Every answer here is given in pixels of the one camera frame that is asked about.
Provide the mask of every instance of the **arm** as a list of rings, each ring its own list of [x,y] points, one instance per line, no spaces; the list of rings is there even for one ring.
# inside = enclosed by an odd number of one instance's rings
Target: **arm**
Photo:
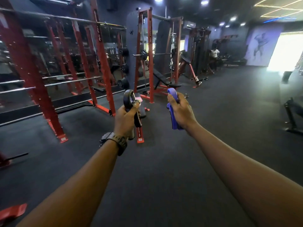
[[[303,187],[231,148],[198,124],[184,96],[171,95],[177,122],[199,144],[234,197],[258,226],[303,226]]]
[[[127,137],[134,128],[136,104],[116,114],[114,133]],[[17,226],[90,226],[115,166],[118,145],[108,140],[66,183],[56,189]]]

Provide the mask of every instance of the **ceiling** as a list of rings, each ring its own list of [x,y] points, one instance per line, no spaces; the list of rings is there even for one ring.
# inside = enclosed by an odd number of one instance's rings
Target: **ceiling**
[[[223,21],[228,23],[233,16],[237,16],[235,24],[264,22],[278,17],[283,17],[279,21],[303,20],[303,0],[209,0],[205,7],[201,5],[201,1],[164,0],[163,5],[174,10],[174,15],[205,24],[219,24]]]

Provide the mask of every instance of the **wristwatch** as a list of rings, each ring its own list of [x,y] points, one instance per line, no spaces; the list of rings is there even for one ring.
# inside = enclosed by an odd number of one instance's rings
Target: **wristwatch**
[[[113,140],[118,144],[119,152],[118,156],[121,156],[125,149],[127,148],[127,141],[124,136],[116,135],[113,132],[108,132],[100,140],[100,147],[107,141],[107,140]]]

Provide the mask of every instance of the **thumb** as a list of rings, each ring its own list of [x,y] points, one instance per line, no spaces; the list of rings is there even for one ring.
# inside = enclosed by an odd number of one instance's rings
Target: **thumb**
[[[171,104],[172,108],[173,108],[174,110],[176,110],[177,107],[178,107],[179,105],[177,104],[177,102],[176,102],[176,100],[173,98],[173,96],[172,96],[172,95],[168,95],[168,96],[167,96],[167,99],[168,99],[169,103]]]
[[[128,114],[134,116],[136,114],[136,112],[138,111],[139,107],[140,107],[140,103],[139,103],[139,101],[137,101],[136,104],[128,112]]]

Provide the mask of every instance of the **black rubber floor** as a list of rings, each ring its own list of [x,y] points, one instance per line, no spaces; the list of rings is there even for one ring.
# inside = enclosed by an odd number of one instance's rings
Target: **black rubber floor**
[[[265,68],[223,69],[197,89],[181,77],[180,91],[206,129],[303,185],[303,137],[283,131],[280,80]],[[145,143],[131,141],[118,158],[92,226],[253,226],[195,141],[171,129],[165,97],[148,107]],[[59,119],[69,138],[63,144],[43,117],[0,128],[3,153],[30,152],[0,171],[0,210],[28,203],[30,212],[81,168],[114,123],[92,107]]]

